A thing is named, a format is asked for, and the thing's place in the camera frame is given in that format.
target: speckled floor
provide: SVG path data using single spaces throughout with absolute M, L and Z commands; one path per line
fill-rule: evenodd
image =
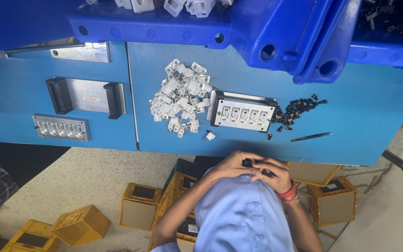
M 403 158 L 403 125 L 389 144 L 388 149 Z M 144 252 L 148 246 L 150 232 L 117 226 L 120 197 L 127 183 L 162 188 L 177 158 L 193 161 L 195 156 L 162 154 L 152 152 L 128 152 L 108 149 L 73 147 L 50 167 L 27 183 L 0 210 L 0 234 L 10 239 L 28 219 L 49 224 L 66 212 L 94 205 L 111 222 L 105 238 L 97 242 L 70 248 L 63 242 L 59 252 L 108 252 L 122 249 Z M 347 166 L 336 176 L 345 176 L 365 171 L 388 168 L 389 162 L 380 158 L 376 166 Z M 348 176 L 353 185 L 370 185 L 374 176 L 382 172 Z M 358 207 L 367 194 L 366 186 L 359 187 Z M 300 196 L 307 205 L 307 198 Z M 339 236 L 347 223 L 320 227 L 332 235 Z M 320 234 L 325 251 L 334 240 Z

